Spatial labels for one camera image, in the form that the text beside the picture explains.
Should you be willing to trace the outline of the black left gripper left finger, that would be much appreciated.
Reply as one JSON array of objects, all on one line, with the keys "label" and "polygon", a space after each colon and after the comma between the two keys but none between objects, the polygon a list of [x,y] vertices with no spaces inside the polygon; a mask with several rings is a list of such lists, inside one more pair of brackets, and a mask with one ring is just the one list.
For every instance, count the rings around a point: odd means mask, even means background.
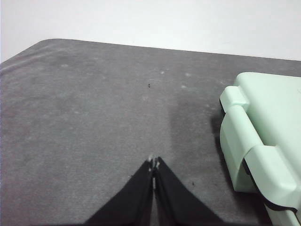
[{"label": "black left gripper left finger", "polygon": [[86,222],[87,226],[145,226],[150,224],[153,160],[146,160],[124,187]]}]

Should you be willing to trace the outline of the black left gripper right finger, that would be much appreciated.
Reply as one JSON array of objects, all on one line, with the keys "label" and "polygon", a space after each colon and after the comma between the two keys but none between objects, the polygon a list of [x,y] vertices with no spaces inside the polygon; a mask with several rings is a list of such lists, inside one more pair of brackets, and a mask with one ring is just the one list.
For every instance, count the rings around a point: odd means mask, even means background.
[{"label": "black left gripper right finger", "polygon": [[154,178],[161,226],[218,226],[224,223],[183,185],[161,157],[155,160]]}]

